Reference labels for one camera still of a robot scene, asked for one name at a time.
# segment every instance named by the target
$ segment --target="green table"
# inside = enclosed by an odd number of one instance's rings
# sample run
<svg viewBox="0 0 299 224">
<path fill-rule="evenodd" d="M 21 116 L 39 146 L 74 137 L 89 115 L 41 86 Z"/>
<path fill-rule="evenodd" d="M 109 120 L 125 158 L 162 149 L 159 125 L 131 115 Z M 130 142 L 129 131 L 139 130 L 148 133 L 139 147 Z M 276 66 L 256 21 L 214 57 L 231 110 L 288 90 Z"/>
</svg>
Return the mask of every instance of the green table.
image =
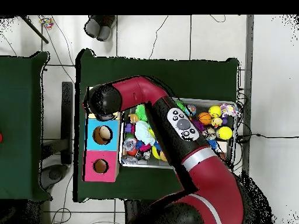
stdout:
<svg viewBox="0 0 299 224">
<path fill-rule="evenodd" d="M 39 184 L 41 71 L 47 52 L 0 57 L 0 198 L 49 200 Z"/>
<path fill-rule="evenodd" d="M 74 200 L 85 198 L 126 198 L 155 200 L 181 189 L 173 170 L 120 167 L 115 183 L 83 182 L 85 111 L 82 101 L 86 88 L 134 75 L 159 78 L 169 86 L 172 96 L 236 102 L 239 62 L 235 58 L 217 61 L 173 61 L 94 57 L 89 49 L 76 59 Z"/>
</svg>

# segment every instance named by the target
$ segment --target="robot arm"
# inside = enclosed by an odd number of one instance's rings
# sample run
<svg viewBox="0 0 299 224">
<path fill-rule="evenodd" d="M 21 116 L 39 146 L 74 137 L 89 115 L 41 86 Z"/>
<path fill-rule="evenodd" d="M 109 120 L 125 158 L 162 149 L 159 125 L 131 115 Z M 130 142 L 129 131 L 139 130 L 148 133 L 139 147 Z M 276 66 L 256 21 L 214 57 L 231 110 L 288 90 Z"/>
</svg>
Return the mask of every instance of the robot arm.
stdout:
<svg viewBox="0 0 299 224">
<path fill-rule="evenodd" d="M 156 81 L 135 76 L 97 85 L 84 102 L 101 121 L 138 104 L 145 104 L 148 122 L 184 189 L 153 205 L 184 203 L 199 212 L 204 224 L 242 224 L 242 198 L 233 174 Z"/>
</svg>

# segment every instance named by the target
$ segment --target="metal tray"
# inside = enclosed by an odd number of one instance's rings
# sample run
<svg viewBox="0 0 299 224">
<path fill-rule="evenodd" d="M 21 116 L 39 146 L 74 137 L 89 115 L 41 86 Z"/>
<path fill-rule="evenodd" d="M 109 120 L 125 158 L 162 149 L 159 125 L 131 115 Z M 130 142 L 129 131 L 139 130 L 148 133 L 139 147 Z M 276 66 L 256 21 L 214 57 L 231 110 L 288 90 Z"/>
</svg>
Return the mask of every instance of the metal tray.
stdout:
<svg viewBox="0 0 299 224">
<path fill-rule="evenodd" d="M 219 100 L 200 100 L 200 99 L 184 99 L 184 98 L 180 98 L 180 100 L 182 102 L 184 102 L 185 105 L 190 104 L 190 105 L 194 105 L 196 107 L 196 115 L 198 115 L 198 113 L 202 113 L 202 112 L 208 112 L 208 109 L 213 106 L 213 105 L 220 105 L 223 103 L 226 104 L 230 104 L 234 107 L 237 107 L 237 105 L 234 102 L 231 101 L 219 101 Z M 131 108 L 127 111 L 122 112 L 122 119 L 124 120 L 121 124 L 121 133 L 120 133 L 120 148 L 119 148 L 119 162 L 122 166 L 126 166 L 126 167 L 144 167 L 144 168 L 159 168 L 159 169 L 173 169 L 172 166 L 170 166 L 167 162 L 164 162 L 162 160 L 158 160 L 156 158 L 154 158 L 154 156 L 151 154 L 151 157 L 147 160 L 147 164 L 125 164 L 121 162 L 121 157 L 123 155 L 123 140 L 124 140 L 124 123 L 128 123 L 128 115 L 130 113 L 135 113 L 135 107 Z M 229 141 L 226 141 L 227 145 L 227 160 L 234 160 L 234 155 L 235 155 L 235 146 L 236 146 L 236 142 L 235 142 L 235 137 L 236 137 L 236 128 L 237 128 L 237 117 L 231 117 L 228 116 L 227 118 L 228 122 L 225 126 L 228 126 L 232 129 L 233 131 L 233 136 Z"/>
</svg>

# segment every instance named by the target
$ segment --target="white tile floor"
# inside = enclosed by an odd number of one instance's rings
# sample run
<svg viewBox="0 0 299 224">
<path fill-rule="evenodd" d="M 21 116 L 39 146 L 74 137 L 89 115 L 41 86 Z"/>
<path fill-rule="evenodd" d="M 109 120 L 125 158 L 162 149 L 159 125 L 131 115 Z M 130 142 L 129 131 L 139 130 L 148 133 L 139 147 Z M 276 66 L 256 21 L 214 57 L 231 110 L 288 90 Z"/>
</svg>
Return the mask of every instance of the white tile floor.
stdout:
<svg viewBox="0 0 299 224">
<path fill-rule="evenodd" d="M 20 18 L 1 20 L 0 33 L 7 38 L 17 56 L 28 57 L 41 50 L 50 53 L 47 71 L 43 74 L 44 138 L 60 137 L 61 82 L 75 81 L 75 68 L 70 65 L 75 63 L 77 54 L 83 48 L 91 48 L 97 56 L 148 59 L 152 53 L 156 31 L 166 17 L 167 15 L 118 16 L 118 24 L 113 29 L 112 39 L 100 42 L 90 38 L 84 32 L 84 24 L 88 16 L 54 16 L 66 40 L 56 24 L 48 33 L 43 28 L 43 34 L 49 41 L 50 35 L 61 63 L 69 65 L 64 66 L 64 69 L 71 79 L 63 70 L 51 42 L 49 44 L 41 42 L 40 37 Z M 219 22 L 210 15 L 168 16 L 164 25 L 157 31 L 158 38 L 151 59 L 225 61 L 227 58 L 235 57 L 238 58 L 241 69 L 244 69 L 246 16 L 226 15 L 225 22 L 222 23 L 224 15 L 213 15 L 213 17 Z M 37 16 L 29 16 L 29 18 L 39 30 L 42 30 Z M 14 55 L 3 36 L 0 36 L 0 55 Z M 241 71 L 241 82 L 244 83 L 244 71 Z M 236 153 L 237 162 L 241 157 L 239 147 Z M 53 155 L 43 162 L 43 166 L 60 163 L 60 156 Z M 74 203 L 71 176 L 72 167 L 66 178 L 51 190 L 53 200 L 44 206 L 45 224 L 50 224 L 55 211 L 63 207 L 65 189 L 70 179 L 65 207 L 72 212 L 72 215 L 69 221 L 62 224 L 114 224 L 113 222 L 124 224 L 124 205 L 119 199 L 90 199 L 84 203 Z M 64 221 L 68 218 L 69 213 L 66 212 Z M 60 220 L 61 213 L 58 213 L 53 223 Z"/>
</svg>

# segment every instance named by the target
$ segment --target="black cable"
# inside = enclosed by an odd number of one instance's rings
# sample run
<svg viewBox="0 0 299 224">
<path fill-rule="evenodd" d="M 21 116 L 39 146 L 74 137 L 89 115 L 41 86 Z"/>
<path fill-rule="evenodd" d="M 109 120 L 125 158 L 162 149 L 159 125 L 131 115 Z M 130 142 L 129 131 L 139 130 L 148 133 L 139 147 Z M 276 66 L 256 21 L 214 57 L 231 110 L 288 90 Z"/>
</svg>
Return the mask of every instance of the black cable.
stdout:
<svg viewBox="0 0 299 224">
<path fill-rule="evenodd" d="M 216 20 L 214 17 L 213 17 L 213 15 L 210 15 L 216 22 L 220 22 L 220 21 L 218 21 L 218 20 Z"/>
<path fill-rule="evenodd" d="M 11 49 L 13 50 L 13 52 L 14 52 L 15 55 L 16 55 L 15 50 L 12 48 L 11 44 L 8 42 L 8 40 L 7 40 L 7 38 L 4 36 L 4 34 L 3 34 L 3 33 L 0 33 L 0 34 L 4 37 L 4 39 L 7 41 L 7 43 L 9 44 L 9 46 L 11 47 Z"/>
<path fill-rule="evenodd" d="M 68 74 L 68 72 L 65 70 L 64 66 L 62 65 L 62 63 L 61 63 L 61 61 L 60 61 L 60 58 L 59 58 L 59 56 L 58 56 L 58 53 L 57 53 L 57 51 L 56 51 L 56 49 L 55 49 L 55 47 L 54 47 L 54 44 L 53 44 L 53 42 L 52 42 L 51 36 L 50 36 L 50 34 L 49 34 L 47 28 L 45 27 L 45 25 L 44 25 L 44 28 L 45 28 L 45 30 L 46 30 L 47 33 L 48 33 L 48 36 L 49 36 L 49 38 L 50 38 L 51 44 L 52 44 L 52 46 L 53 46 L 53 49 L 54 49 L 54 51 L 55 51 L 55 53 L 56 53 L 56 55 L 57 55 L 57 58 L 58 58 L 58 60 L 59 60 L 59 63 L 61 64 L 63 70 L 64 70 L 65 73 L 68 75 L 68 77 L 72 80 L 72 78 L 70 77 L 70 75 Z"/>
<path fill-rule="evenodd" d="M 59 25 L 57 24 L 56 21 L 55 21 L 55 23 L 56 23 L 56 26 L 59 28 L 60 32 L 62 33 L 62 35 L 63 35 L 63 37 L 64 37 L 64 39 L 65 39 L 65 42 L 67 43 L 67 46 L 68 46 L 67 38 L 64 36 L 64 33 L 62 32 L 62 30 L 60 29 L 60 27 L 59 27 Z M 72 61 L 72 58 L 71 58 L 71 53 L 69 52 L 69 46 L 68 46 L 68 55 L 69 55 L 69 58 L 70 58 L 70 60 L 71 60 L 72 65 L 75 66 L 74 63 L 73 63 L 73 61 Z"/>
<path fill-rule="evenodd" d="M 164 22 L 162 23 L 161 27 L 164 25 L 164 23 L 166 22 L 167 18 L 168 18 L 168 16 L 165 18 L 165 20 L 164 20 Z M 156 41 L 157 41 L 157 38 L 158 38 L 158 31 L 160 30 L 161 27 L 159 27 L 159 29 L 156 31 L 156 39 L 155 39 L 154 45 L 152 46 L 152 53 L 154 52 L 155 44 L 156 44 Z"/>
</svg>

